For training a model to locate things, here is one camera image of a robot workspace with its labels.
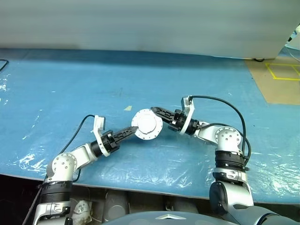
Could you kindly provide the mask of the grey rounded cylinder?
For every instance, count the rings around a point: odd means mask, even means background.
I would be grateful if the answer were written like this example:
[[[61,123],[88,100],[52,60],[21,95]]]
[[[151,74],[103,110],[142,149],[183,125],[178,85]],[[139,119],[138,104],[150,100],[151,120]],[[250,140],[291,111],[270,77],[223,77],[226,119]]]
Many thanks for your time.
[[[196,214],[199,213],[196,202],[191,198],[165,196],[164,203],[166,211],[181,211]]]
[[[108,222],[127,214],[129,214],[127,192],[120,190],[108,190],[105,196],[103,220]]]

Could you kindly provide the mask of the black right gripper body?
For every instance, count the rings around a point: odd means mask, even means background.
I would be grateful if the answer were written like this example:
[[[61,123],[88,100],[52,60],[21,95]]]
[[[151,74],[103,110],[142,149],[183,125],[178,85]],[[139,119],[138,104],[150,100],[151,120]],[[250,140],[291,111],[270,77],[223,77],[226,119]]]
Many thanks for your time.
[[[168,128],[173,131],[179,132],[182,130],[186,119],[187,116],[185,115],[185,113],[179,109],[176,109],[173,114],[172,121],[169,123]]]

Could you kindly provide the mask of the brown cardboard sheet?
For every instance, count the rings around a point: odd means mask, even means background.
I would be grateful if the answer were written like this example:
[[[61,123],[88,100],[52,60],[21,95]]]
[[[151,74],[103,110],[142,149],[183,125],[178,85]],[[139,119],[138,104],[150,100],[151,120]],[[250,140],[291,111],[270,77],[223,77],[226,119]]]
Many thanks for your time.
[[[278,56],[263,62],[245,60],[245,64],[267,103],[300,105],[300,62]]]

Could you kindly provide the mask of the silver round motor cover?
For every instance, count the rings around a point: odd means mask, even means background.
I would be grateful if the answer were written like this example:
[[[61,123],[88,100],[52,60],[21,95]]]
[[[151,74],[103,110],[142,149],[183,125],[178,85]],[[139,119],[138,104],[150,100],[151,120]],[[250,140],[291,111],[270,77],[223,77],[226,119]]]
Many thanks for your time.
[[[142,109],[132,118],[131,126],[138,127],[137,130],[144,134],[150,132],[161,132],[163,121],[151,109]]]

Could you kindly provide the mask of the grey robot torso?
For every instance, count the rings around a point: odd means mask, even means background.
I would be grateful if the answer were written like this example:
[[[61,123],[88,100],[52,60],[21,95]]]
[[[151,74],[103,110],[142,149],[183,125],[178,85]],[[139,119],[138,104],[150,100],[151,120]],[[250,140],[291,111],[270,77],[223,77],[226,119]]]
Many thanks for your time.
[[[128,214],[103,225],[300,225],[259,206],[233,209],[222,218],[180,211],[146,211]]]

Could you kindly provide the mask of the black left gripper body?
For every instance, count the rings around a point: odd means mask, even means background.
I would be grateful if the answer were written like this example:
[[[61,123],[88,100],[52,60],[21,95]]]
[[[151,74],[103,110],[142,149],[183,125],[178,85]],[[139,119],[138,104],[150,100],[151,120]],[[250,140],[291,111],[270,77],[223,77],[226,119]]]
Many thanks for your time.
[[[102,142],[108,153],[113,153],[120,148],[118,136],[113,131],[107,131],[102,136]]]

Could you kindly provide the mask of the white slanted panel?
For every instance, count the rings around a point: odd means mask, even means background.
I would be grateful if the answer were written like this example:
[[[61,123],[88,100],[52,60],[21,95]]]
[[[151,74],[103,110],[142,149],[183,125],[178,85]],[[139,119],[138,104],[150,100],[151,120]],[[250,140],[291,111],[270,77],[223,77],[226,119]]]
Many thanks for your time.
[[[294,31],[285,44],[285,47],[300,51],[300,33]]]

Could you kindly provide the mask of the large white foam board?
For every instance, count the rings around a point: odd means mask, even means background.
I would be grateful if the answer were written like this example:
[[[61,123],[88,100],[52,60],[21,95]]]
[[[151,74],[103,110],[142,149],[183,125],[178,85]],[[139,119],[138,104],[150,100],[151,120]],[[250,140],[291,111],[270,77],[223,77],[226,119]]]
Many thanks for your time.
[[[0,47],[277,56],[300,0],[0,0]]]

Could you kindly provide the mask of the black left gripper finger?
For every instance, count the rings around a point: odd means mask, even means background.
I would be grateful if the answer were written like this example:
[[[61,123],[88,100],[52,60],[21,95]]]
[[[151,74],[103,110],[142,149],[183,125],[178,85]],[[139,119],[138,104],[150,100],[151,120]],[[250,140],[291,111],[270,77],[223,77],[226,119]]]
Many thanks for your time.
[[[114,141],[116,143],[120,143],[121,141],[125,140],[131,135],[134,135],[135,132],[137,131],[138,127],[133,126],[133,127],[127,127],[113,135]]]

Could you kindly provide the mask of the blue plastic table sheet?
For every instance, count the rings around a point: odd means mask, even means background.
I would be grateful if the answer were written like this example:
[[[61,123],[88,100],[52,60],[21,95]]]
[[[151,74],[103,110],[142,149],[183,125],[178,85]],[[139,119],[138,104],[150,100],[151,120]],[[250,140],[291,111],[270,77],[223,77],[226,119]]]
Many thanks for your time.
[[[248,182],[257,202],[300,203],[300,106],[269,104],[245,62],[149,52],[0,49],[0,174],[41,180],[47,164],[80,129],[69,150],[130,125],[141,109],[174,111],[195,99],[193,117],[241,129],[252,147]],[[131,111],[124,109],[131,105]]]

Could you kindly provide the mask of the white crumpled object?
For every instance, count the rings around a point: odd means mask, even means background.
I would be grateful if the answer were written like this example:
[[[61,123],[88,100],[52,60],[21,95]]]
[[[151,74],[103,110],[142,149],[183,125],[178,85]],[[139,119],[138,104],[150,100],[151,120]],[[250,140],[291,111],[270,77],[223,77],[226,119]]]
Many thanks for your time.
[[[92,202],[80,200],[73,211],[72,220],[73,225],[87,225],[92,221],[91,212]]]

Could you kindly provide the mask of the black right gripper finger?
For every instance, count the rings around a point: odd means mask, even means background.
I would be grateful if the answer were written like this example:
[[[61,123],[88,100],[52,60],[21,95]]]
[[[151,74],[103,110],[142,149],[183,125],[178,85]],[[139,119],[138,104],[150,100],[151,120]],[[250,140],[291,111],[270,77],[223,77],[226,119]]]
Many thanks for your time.
[[[167,109],[161,108],[161,107],[151,107],[150,108],[158,117],[162,119],[163,122],[167,124],[176,124],[175,121],[175,113],[171,112]]]

